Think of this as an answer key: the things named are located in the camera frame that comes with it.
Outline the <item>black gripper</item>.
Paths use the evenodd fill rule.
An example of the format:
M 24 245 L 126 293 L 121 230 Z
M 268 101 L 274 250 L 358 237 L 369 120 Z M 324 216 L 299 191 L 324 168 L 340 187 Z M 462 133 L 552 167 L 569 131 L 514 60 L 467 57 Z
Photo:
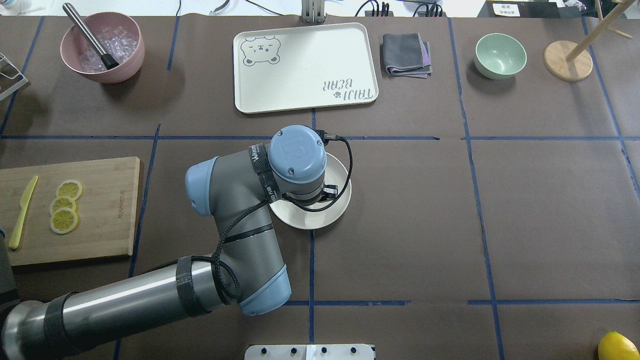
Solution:
M 317 189 L 308 193 L 288 192 L 287 200 L 294 205 L 304 208 L 312 208 L 315 204 L 324 207 L 326 203 L 331 204 L 338 197 L 338 186 L 334 184 L 321 184 Z

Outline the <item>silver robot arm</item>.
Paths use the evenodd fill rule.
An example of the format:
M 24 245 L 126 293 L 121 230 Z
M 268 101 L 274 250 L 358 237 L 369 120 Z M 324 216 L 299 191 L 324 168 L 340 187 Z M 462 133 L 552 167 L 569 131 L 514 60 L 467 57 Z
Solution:
M 291 285 L 269 205 L 286 201 L 311 213 L 317 203 L 332 207 L 345 191 L 325 179 L 333 141 L 348 144 L 325 130 L 289 125 L 267 143 L 191 166 L 190 205 L 214 221 L 205 252 L 96 289 L 15 305 L 2 324 L 1 357 L 59 360 L 225 306 L 250 317 L 281 307 Z

